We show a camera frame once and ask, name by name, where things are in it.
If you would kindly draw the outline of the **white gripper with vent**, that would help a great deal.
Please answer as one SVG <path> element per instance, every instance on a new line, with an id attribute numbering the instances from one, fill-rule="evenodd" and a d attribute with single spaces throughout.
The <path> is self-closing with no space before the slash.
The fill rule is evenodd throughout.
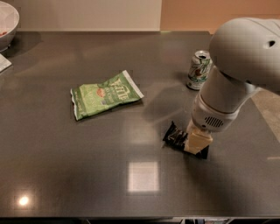
<path id="1" fill-rule="evenodd" d="M 192 105 L 192 121 L 186 128 L 184 151 L 196 155 L 205 149 L 212 141 L 210 132 L 226 130 L 238 116 L 234 113 L 222 113 L 208 106 L 198 94 Z"/>

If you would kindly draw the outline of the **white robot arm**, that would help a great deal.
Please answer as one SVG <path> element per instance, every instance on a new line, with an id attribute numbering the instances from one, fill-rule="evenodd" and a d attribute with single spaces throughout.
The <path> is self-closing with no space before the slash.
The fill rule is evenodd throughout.
<path id="1" fill-rule="evenodd" d="M 197 154 L 226 130 L 259 88 L 280 92 L 280 20 L 240 17 L 217 29 L 209 44 L 213 68 L 195 97 L 184 150 Z"/>

